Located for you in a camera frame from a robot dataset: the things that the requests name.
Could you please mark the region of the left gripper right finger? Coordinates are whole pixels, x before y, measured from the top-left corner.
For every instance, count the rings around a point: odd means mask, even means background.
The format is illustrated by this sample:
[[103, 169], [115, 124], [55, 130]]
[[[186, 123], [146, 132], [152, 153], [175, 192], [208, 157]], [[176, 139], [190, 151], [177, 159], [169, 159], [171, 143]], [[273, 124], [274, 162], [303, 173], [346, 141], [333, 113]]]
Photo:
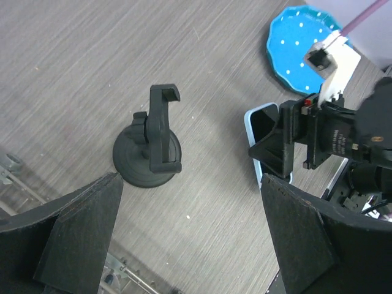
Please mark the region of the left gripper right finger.
[[391, 223], [273, 175], [261, 194], [287, 293], [391, 293]]

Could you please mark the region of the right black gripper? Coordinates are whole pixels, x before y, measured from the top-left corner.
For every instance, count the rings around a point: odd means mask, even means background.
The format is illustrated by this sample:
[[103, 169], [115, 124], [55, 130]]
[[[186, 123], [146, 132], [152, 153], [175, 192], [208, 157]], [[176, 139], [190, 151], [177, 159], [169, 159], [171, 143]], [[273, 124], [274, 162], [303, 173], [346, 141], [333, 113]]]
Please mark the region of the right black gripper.
[[248, 155], [260, 162], [263, 173], [286, 179], [287, 170], [293, 169], [295, 143], [307, 146], [304, 165], [308, 170], [316, 169], [332, 154], [346, 157], [345, 99], [340, 94], [322, 109], [318, 100], [313, 94], [280, 105], [280, 128], [274, 122], [248, 150]]

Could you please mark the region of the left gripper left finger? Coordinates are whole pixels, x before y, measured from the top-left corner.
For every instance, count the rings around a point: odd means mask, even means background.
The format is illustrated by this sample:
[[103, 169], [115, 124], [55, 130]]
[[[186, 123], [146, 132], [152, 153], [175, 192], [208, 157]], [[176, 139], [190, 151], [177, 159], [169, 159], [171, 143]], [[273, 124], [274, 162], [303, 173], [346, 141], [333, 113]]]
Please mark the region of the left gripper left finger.
[[1, 293], [97, 293], [122, 192], [107, 173], [1, 219]]

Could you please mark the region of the phone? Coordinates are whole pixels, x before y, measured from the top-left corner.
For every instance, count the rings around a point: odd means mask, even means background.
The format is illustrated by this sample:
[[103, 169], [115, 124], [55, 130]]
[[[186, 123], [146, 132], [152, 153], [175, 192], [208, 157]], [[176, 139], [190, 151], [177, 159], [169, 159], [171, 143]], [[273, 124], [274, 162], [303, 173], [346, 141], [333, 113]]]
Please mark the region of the phone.
[[[254, 146], [258, 141], [269, 134], [278, 119], [278, 114], [278, 105], [273, 102], [252, 108], [245, 113], [244, 126], [249, 147]], [[267, 167], [264, 167], [257, 159], [253, 159], [252, 161], [258, 186], [261, 188], [263, 172], [271, 173], [271, 171]]]

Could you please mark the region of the black phone stand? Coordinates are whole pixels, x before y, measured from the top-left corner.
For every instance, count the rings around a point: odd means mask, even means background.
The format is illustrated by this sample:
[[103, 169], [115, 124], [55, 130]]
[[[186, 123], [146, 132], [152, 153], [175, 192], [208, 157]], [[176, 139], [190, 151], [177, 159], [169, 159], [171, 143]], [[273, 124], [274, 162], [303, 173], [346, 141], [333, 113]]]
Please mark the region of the black phone stand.
[[152, 85], [149, 112], [133, 114], [131, 125], [117, 136], [113, 163], [127, 183], [145, 189], [159, 187], [182, 171], [182, 150], [170, 130], [168, 104], [179, 102], [176, 85]]

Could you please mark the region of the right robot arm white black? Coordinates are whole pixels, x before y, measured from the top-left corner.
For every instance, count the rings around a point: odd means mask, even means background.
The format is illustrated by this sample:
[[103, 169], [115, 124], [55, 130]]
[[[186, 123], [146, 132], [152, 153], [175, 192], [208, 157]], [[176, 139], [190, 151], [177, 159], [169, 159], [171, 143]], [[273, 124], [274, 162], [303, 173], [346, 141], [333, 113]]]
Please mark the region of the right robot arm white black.
[[248, 153], [263, 173], [290, 181], [300, 143], [307, 148], [305, 169], [342, 158], [325, 200], [368, 216], [391, 203], [390, 77], [381, 78], [356, 110], [345, 108], [342, 96], [322, 102], [311, 94], [269, 104], [250, 114], [249, 122], [255, 141]]

